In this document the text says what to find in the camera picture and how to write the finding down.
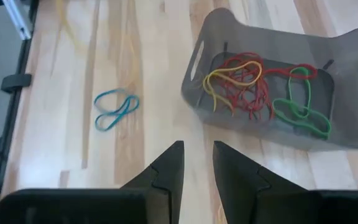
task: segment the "wooden surface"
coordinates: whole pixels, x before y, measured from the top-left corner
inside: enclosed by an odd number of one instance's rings
[[[222,140],[307,189],[358,189],[358,151],[305,152],[199,122],[180,86],[203,19],[228,7],[243,23],[321,36],[358,28],[358,0],[40,1],[3,194],[18,189],[120,187],[176,140],[185,141],[181,223],[216,223],[212,144]],[[112,130],[93,99],[126,86],[141,107]],[[104,105],[115,108],[119,99]]]

